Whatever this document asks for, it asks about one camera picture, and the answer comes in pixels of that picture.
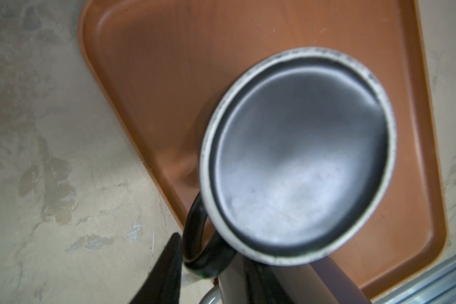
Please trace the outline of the black mug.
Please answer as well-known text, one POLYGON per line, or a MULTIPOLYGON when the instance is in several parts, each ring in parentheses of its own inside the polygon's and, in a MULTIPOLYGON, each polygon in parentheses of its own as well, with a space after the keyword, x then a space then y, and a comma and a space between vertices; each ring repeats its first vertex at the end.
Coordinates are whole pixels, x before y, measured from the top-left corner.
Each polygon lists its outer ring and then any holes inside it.
POLYGON ((214 278, 236 255, 276 267, 328 256, 377 209, 396 152, 390 100, 363 63, 328 48, 262 60, 205 130, 185 266, 214 278))

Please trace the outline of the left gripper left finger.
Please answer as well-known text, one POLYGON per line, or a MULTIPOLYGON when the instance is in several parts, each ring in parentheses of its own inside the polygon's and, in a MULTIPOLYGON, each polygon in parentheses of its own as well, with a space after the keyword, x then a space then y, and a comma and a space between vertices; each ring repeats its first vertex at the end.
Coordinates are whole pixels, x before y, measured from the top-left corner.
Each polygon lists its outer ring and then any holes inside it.
POLYGON ((182 238, 174 233, 130 303, 179 303, 182 261, 182 238))

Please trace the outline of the brown plastic tray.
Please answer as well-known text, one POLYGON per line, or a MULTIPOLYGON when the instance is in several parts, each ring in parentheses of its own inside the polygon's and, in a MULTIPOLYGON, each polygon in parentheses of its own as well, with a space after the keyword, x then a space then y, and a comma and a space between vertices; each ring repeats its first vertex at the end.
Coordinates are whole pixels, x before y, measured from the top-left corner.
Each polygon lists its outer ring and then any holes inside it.
POLYGON ((368 223, 332 254, 376 298, 427 267, 447 241, 416 1, 88 1, 83 58, 180 226, 199 191, 209 117, 257 62, 292 48, 346 53, 393 105, 393 178, 368 223))

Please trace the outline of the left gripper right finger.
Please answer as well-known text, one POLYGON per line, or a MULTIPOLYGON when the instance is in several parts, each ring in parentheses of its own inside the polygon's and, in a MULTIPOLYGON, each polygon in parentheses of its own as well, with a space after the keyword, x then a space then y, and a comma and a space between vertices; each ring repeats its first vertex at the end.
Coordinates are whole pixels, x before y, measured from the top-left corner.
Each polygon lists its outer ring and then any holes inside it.
POLYGON ((244 276, 247 303, 293 303, 268 265, 245 260, 244 276))

